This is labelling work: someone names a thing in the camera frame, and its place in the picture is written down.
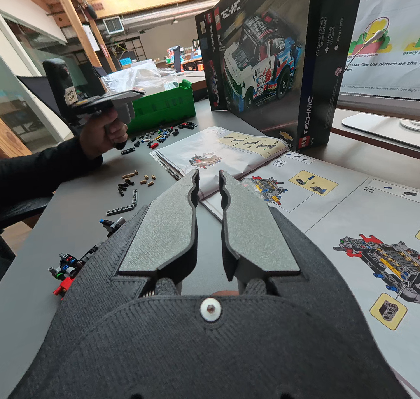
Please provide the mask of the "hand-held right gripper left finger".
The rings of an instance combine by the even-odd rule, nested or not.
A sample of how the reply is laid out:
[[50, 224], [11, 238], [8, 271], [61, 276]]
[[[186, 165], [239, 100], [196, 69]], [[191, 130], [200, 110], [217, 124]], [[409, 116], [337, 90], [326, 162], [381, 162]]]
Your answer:
[[193, 169], [150, 203], [118, 274], [170, 278], [180, 284], [197, 264], [199, 170]]

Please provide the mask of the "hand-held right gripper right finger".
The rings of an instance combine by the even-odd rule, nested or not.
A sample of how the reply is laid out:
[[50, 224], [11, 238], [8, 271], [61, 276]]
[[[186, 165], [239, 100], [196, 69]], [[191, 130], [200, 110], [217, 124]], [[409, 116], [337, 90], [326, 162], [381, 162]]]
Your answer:
[[219, 171], [219, 192], [227, 279], [298, 275], [300, 267], [266, 203], [224, 170]]

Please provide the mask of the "scatter of small lego pins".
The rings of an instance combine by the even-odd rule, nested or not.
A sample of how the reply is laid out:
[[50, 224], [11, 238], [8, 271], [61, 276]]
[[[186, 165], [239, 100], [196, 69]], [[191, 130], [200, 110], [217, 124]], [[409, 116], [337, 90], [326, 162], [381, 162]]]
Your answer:
[[139, 148], [140, 146], [146, 146], [149, 148], [150, 143], [158, 142], [159, 146], [163, 144], [171, 136], [177, 136], [179, 134], [178, 127], [159, 128], [155, 131], [146, 132], [131, 138], [133, 147]]

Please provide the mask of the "grey L-shaped lego beam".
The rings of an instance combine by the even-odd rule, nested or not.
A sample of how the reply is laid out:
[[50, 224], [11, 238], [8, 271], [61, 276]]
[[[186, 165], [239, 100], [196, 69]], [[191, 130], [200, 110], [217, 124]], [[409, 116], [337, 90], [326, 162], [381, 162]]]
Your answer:
[[137, 194], [138, 194], [138, 189], [135, 188], [133, 191], [133, 196], [132, 196], [132, 202], [131, 204], [124, 206], [124, 207], [119, 207], [119, 208], [113, 208], [111, 210], [108, 210], [106, 212], [106, 216], [112, 216], [118, 213], [124, 213], [124, 212], [128, 212], [133, 210], [136, 206], [137, 206]]

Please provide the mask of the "small black blue lego assembly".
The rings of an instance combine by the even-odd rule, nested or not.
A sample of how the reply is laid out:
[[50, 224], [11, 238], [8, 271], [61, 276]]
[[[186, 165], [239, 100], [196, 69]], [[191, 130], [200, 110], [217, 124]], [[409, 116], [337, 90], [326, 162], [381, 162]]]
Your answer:
[[118, 218], [114, 222], [107, 219], [101, 219], [99, 220], [99, 223], [107, 230], [107, 238], [109, 238], [126, 223], [126, 220], [123, 217]]

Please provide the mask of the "cluster of tan lego pins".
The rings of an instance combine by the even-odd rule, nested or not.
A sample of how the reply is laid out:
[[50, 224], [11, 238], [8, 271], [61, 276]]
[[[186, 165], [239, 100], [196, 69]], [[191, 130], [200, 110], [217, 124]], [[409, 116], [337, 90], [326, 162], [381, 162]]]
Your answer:
[[133, 172], [126, 173], [121, 176], [123, 182], [127, 179], [130, 179], [136, 184], [136, 181], [140, 185], [147, 185], [148, 187], [153, 186], [156, 181], [156, 175], [154, 174], [144, 174], [142, 175], [139, 171], [134, 170]]

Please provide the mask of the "multicolour lego assembly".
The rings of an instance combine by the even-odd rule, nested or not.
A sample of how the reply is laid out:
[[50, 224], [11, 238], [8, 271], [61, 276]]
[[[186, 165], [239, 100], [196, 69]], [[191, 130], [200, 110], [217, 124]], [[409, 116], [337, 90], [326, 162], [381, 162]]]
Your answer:
[[51, 275], [55, 279], [60, 280], [60, 285], [53, 292], [55, 296], [63, 297], [66, 294], [80, 270], [86, 265], [88, 260], [100, 248], [102, 244], [104, 244], [104, 242], [99, 242], [98, 244], [94, 245], [80, 259], [76, 258], [74, 255], [71, 255], [69, 253], [59, 254], [59, 266], [56, 268], [48, 268], [48, 271], [51, 273]]

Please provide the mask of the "folded lego instruction booklet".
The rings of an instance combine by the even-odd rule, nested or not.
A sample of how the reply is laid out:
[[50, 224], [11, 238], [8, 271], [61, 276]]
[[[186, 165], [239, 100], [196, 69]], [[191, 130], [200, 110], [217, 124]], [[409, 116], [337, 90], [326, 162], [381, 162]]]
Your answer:
[[239, 180], [288, 150], [280, 139], [209, 127], [150, 155], [178, 180], [198, 169], [202, 200], [219, 190], [220, 170]]

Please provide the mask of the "clear plastic bags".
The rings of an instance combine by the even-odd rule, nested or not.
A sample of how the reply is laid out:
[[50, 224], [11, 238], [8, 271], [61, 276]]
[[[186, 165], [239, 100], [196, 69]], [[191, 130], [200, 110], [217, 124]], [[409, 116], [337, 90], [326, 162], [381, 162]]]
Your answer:
[[179, 87], [176, 71], [159, 69], [151, 59], [103, 76], [101, 81], [109, 93], [143, 90], [145, 95], [153, 95]]

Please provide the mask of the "green plastic bin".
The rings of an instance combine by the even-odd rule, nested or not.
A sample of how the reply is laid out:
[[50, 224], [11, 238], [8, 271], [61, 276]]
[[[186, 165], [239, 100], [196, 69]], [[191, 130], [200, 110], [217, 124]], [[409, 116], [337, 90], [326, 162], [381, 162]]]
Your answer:
[[133, 101], [135, 117], [128, 124], [128, 135], [157, 128], [160, 124], [196, 115], [192, 83], [182, 80], [178, 87]]

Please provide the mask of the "white paper sheet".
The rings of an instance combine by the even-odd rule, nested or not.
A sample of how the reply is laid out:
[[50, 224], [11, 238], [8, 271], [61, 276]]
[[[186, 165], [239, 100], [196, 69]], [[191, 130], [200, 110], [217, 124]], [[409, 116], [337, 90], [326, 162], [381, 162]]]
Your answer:
[[91, 44], [93, 51], [95, 51], [95, 52], [99, 51], [100, 47], [99, 47], [99, 45], [98, 45], [98, 43], [95, 39], [95, 36], [94, 36], [90, 26], [87, 25], [87, 24], [83, 24], [82, 27], [84, 29], [85, 34], [87, 35], [88, 41]]

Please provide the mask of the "large open instruction manual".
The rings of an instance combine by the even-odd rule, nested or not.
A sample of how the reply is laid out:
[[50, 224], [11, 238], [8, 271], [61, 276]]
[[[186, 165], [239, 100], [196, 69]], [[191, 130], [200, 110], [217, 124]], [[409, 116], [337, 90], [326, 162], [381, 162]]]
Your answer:
[[300, 273], [240, 282], [228, 332], [256, 341], [278, 398], [419, 398], [419, 191], [299, 153], [237, 180]]

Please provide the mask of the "computer monitor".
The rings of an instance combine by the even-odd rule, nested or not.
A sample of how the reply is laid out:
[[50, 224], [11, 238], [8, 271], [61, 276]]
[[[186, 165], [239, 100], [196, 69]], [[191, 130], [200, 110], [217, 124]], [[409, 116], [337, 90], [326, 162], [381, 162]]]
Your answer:
[[419, 100], [420, 0], [360, 0], [346, 66], [341, 93]]

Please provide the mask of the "small white microphone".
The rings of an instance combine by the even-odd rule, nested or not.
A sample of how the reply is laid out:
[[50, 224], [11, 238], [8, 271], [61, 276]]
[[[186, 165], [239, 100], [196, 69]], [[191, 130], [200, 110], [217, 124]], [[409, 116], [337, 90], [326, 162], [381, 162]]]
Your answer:
[[364, 44], [362, 45], [362, 48], [365, 48], [366, 46], [372, 44], [374, 41], [381, 39], [385, 31], [386, 31], [385, 29], [378, 30], [375, 34], [373, 34], [371, 38], [369, 38], [367, 41], [364, 42]]

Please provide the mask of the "wooden support post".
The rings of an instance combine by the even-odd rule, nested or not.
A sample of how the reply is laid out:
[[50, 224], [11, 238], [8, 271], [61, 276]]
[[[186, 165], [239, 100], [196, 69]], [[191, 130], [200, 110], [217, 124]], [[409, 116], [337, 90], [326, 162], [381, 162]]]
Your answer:
[[[101, 67], [102, 64], [97, 57], [96, 51], [93, 49], [88, 36], [83, 28], [82, 22], [76, 12], [76, 8], [73, 5], [72, 0], [59, 0], [62, 8], [64, 9], [72, 28], [77, 34], [77, 37], [83, 47], [83, 50], [85, 51], [87, 58], [91, 62], [92, 66], [95, 67]], [[87, 7], [87, 1], [86, 0], [76, 0], [76, 2], [79, 3], [82, 13], [85, 13], [84, 9]], [[108, 65], [112, 72], [116, 72], [117, 69], [111, 59], [111, 55], [108, 52], [108, 49], [105, 45], [105, 42], [99, 32], [99, 29], [97, 28], [97, 24], [95, 22], [95, 19], [92, 17], [91, 14], [87, 13], [87, 21], [89, 22], [89, 25], [91, 26], [91, 29], [93, 31], [94, 36], [97, 38], [97, 41], [99, 43], [100, 51], [103, 52], [106, 61], [108, 62]]]

